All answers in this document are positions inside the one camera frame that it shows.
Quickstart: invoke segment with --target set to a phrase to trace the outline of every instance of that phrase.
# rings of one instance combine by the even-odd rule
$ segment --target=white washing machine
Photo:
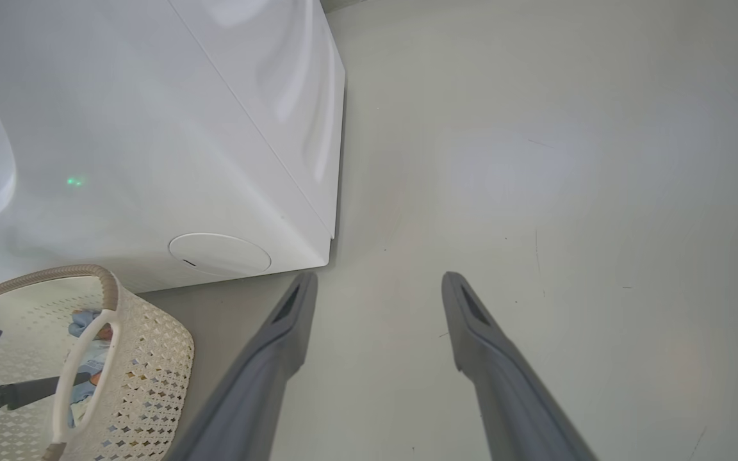
[[[0,281],[326,265],[344,84],[319,0],[0,0]]]

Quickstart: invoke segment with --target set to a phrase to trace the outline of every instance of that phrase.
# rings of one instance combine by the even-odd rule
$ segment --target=white plastic laundry basket
[[[101,313],[80,338],[76,309]],[[70,428],[70,390],[96,333],[113,335],[99,385]],[[193,339],[175,318],[122,287],[107,269],[64,266],[0,285],[0,384],[60,376],[56,396],[0,410],[0,461],[158,460],[175,437],[193,364]]]

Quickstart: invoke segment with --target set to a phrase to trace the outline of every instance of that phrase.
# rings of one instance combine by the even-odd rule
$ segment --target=tiled floor
[[[460,271],[598,457],[738,459],[738,2],[372,0],[329,15],[339,237],[274,460],[487,459]],[[293,275],[147,294],[184,423]]]

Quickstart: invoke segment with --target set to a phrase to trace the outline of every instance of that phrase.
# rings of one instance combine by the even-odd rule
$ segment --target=laundry basket handle
[[[61,456],[62,452],[64,452],[64,446],[68,441],[75,437],[79,432],[84,431],[88,423],[90,423],[91,417],[93,416],[92,409],[97,408],[105,386],[96,386],[96,391],[88,405],[88,408],[90,408],[91,411],[85,412],[84,418],[76,427],[67,426],[67,414],[70,412],[70,395],[73,391],[73,385],[76,384],[74,382],[76,379],[76,373],[82,359],[85,358],[85,353],[87,353],[88,347],[93,342],[93,339],[96,338],[96,335],[99,335],[99,331],[108,323],[112,329],[112,339],[110,341],[108,356],[106,356],[106,360],[104,361],[102,376],[99,381],[107,382],[111,379],[110,374],[113,368],[113,357],[115,356],[115,351],[117,351],[117,347],[115,347],[115,345],[118,344],[121,336],[121,323],[117,312],[105,309],[102,310],[102,312],[99,313],[99,317],[94,318],[93,321],[85,328],[84,332],[81,333],[78,341],[76,341],[76,344],[73,346],[73,350],[70,351],[67,359],[65,359],[64,367],[61,369],[59,382],[56,386],[56,396],[53,398],[53,416],[51,418],[53,441],[49,449],[47,449],[44,458],[42,458],[43,460],[58,459],[58,456]]]
[[[118,281],[111,271],[96,264],[76,264],[73,266],[61,266],[61,268],[44,269],[23,275],[13,280],[0,283],[0,295],[14,289],[41,283],[43,281],[58,280],[68,277],[98,277],[102,282],[102,308],[111,311],[118,305]]]

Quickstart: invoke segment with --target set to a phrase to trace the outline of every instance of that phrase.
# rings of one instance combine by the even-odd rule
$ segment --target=round filter cover
[[[269,254],[254,243],[205,232],[176,237],[170,254],[196,271],[223,277],[258,275],[272,264]]]

